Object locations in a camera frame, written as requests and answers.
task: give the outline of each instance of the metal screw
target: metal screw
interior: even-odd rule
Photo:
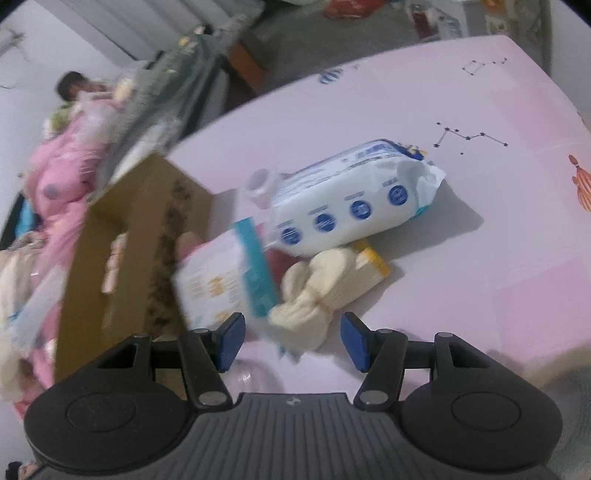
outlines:
[[[228,397],[225,393],[218,392],[218,391],[211,391],[205,392],[199,395],[199,403],[201,405],[206,405],[208,407],[217,407],[218,405],[222,405],[226,403]]]
[[[388,401],[388,394],[381,390],[366,390],[359,399],[366,405],[381,405]]]

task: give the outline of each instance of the blue gripper pad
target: blue gripper pad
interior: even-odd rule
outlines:
[[[340,338],[347,349],[355,368],[360,372],[367,372],[371,367],[371,356],[367,338],[344,313],[340,320]]]
[[[232,323],[220,339],[219,353],[216,358],[216,369],[220,373],[227,372],[232,366],[246,335],[246,321],[244,315]]]

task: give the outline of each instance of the constellation print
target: constellation print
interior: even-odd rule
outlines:
[[[501,140],[496,139],[495,137],[491,137],[490,135],[487,135],[484,132],[480,132],[479,134],[470,135],[470,136],[466,137],[465,135],[462,135],[462,133],[460,133],[460,131],[457,128],[450,128],[450,127],[443,128],[443,134],[441,135],[439,140],[437,140],[437,143],[433,144],[433,146],[435,148],[441,147],[443,139],[447,136],[447,134],[457,135],[458,137],[463,138],[464,140],[472,140],[474,138],[489,138],[490,140],[500,143],[501,145],[503,145],[503,147],[509,146],[509,144],[504,143]]]
[[[508,60],[507,58],[504,58],[501,61],[487,61],[485,63],[481,63],[479,61],[472,60],[469,63],[467,63],[466,65],[464,65],[462,67],[462,70],[464,70],[464,72],[466,72],[467,74],[474,76],[477,74],[477,72],[480,69],[483,69],[487,65],[504,65],[507,60]]]

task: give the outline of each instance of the wet wipes package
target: wet wipes package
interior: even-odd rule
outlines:
[[[285,252],[311,256],[420,214],[444,178],[418,150],[367,142],[285,179],[272,199],[269,229]]]

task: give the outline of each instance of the blue circular icon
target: blue circular icon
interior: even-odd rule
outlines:
[[[402,185],[392,187],[388,192],[388,200],[392,205],[404,205],[408,200],[408,192]]]
[[[371,205],[363,200],[355,200],[349,207],[349,211],[357,220],[365,220],[371,215]]]
[[[328,213],[321,213],[314,219],[314,224],[321,232],[331,232],[335,229],[335,217],[329,215]]]
[[[301,233],[297,228],[289,227],[281,232],[281,239],[287,245],[295,245],[300,243]]]

